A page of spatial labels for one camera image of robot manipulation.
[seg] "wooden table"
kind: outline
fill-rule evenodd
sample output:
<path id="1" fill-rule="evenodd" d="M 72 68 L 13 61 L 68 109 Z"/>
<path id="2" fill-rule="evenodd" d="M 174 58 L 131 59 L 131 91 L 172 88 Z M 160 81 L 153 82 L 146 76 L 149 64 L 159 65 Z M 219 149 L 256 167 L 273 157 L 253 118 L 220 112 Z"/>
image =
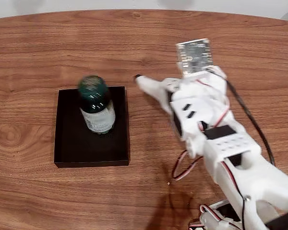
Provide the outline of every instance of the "wooden table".
<path id="1" fill-rule="evenodd" d="M 175 44 L 209 38 L 288 174 L 288 22 L 189 11 L 74 11 L 0 19 L 0 230 L 187 229 L 224 198 L 203 162 L 170 178 L 184 149 L 133 75 L 180 77 Z M 128 167 L 53 164 L 59 89 L 98 74 L 128 90 Z M 238 121 L 256 131 L 230 96 Z"/>

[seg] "black tray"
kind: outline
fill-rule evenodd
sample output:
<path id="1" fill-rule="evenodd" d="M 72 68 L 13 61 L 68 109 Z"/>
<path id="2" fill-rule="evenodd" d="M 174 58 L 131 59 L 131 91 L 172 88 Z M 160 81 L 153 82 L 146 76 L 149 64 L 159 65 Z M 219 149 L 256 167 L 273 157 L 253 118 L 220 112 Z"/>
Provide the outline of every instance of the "black tray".
<path id="1" fill-rule="evenodd" d="M 125 87 L 109 87 L 114 128 L 98 135 L 85 124 L 77 89 L 60 90 L 58 97 L 54 163 L 58 167 L 128 165 L 130 161 L 128 103 Z"/>

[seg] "bottle label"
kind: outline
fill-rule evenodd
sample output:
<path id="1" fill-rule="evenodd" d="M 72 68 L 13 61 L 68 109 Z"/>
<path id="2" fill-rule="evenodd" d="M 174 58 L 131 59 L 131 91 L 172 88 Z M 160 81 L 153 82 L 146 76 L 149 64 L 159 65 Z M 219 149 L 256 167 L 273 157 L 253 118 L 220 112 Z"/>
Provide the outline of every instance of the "bottle label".
<path id="1" fill-rule="evenodd" d="M 115 112 L 112 102 L 108 106 L 95 114 L 89 114 L 80 108 L 87 127 L 96 133 L 109 131 L 115 122 Z"/>

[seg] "white robotic arm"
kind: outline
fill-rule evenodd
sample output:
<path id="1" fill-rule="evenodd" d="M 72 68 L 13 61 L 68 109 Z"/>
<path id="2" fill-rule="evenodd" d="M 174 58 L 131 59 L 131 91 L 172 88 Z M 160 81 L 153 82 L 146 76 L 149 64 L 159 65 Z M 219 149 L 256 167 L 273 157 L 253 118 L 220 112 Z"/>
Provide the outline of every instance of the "white robotic arm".
<path id="1" fill-rule="evenodd" d="M 210 65 L 208 40 L 177 47 L 182 79 L 159 82 L 137 75 L 136 82 L 171 116 L 189 157 L 204 157 L 208 172 L 228 199 L 201 206 L 201 224 L 190 228 L 288 229 L 284 224 L 288 214 L 280 217 L 274 208 L 288 212 L 288 176 L 263 158 L 260 146 L 235 120 L 226 97 L 227 77 Z M 225 215 L 224 207 L 233 209 L 236 217 Z"/>

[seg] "green bottle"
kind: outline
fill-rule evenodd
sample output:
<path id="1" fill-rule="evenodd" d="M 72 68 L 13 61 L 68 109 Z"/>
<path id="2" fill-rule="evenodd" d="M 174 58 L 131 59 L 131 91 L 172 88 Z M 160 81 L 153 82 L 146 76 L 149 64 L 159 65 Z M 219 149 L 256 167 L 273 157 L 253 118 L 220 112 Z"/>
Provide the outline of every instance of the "green bottle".
<path id="1" fill-rule="evenodd" d="M 87 127 L 98 134 L 113 128 L 115 112 L 108 87 L 96 75 L 84 77 L 78 86 L 80 110 Z"/>

